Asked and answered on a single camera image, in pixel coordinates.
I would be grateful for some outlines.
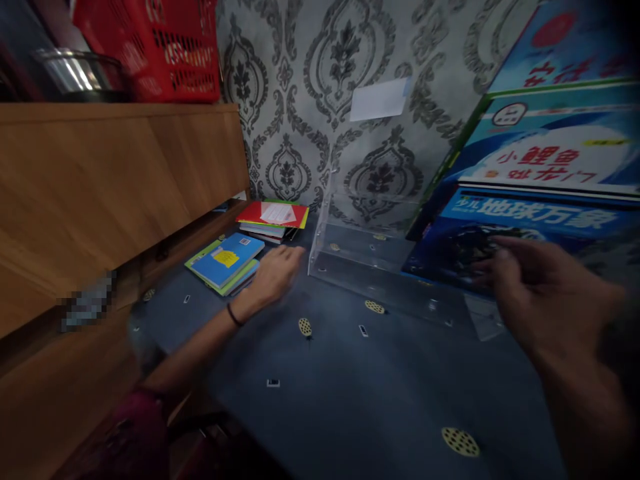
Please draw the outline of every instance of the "hand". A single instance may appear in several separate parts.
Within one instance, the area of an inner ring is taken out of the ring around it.
[[[280,245],[260,260],[252,284],[242,290],[231,304],[239,322],[246,322],[289,290],[304,254],[302,247]]]
[[[602,328],[625,291],[602,280],[554,243],[492,237],[502,248],[474,264],[493,284],[500,314],[529,353],[595,354]]]

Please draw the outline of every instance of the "stainless steel bowl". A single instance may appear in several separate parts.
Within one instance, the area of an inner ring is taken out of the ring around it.
[[[114,58],[70,49],[33,53],[60,93],[71,101],[129,101],[122,64]]]

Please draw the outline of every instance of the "gray patterned wallpaper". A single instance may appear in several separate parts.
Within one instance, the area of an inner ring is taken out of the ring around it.
[[[254,198],[318,209],[333,181],[380,199],[332,214],[398,225],[537,0],[219,0],[224,98],[240,104]],[[350,123],[355,88],[411,75],[398,117]]]

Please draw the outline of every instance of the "green book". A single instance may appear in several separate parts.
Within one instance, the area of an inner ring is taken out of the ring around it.
[[[240,269],[238,273],[231,280],[229,280],[229,282],[224,287],[219,289],[215,287],[206,277],[203,277],[198,272],[196,272],[196,270],[191,268],[191,266],[195,262],[200,260],[202,257],[204,257],[205,255],[208,255],[212,251],[214,251],[218,247],[218,245],[220,245],[221,243],[222,242],[220,240],[216,240],[215,242],[210,244],[208,247],[204,248],[203,250],[200,250],[198,253],[196,253],[194,256],[192,256],[189,260],[185,262],[185,266],[186,268],[194,272],[194,274],[196,274],[196,276],[200,278],[200,280],[202,280],[206,284],[206,286],[214,290],[214,292],[216,292],[221,297],[226,297],[236,285],[244,282],[247,278],[249,278],[252,274],[254,274],[260,262],[258,262],[258,260],[256,259],[251,260],[248,264],[244,266],[244,268]]]

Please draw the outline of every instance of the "black bracelet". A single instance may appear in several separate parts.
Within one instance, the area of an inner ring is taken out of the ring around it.
[[[238,322],[238,319],[235,317],[235,315],[231,311],[230,303],[227,304],[227,311],[229,312],[229,316],[231,317],[231,320],[233,320],[233,322],[238,326],[238,328],[241,328],[244,325],[244,323]]]

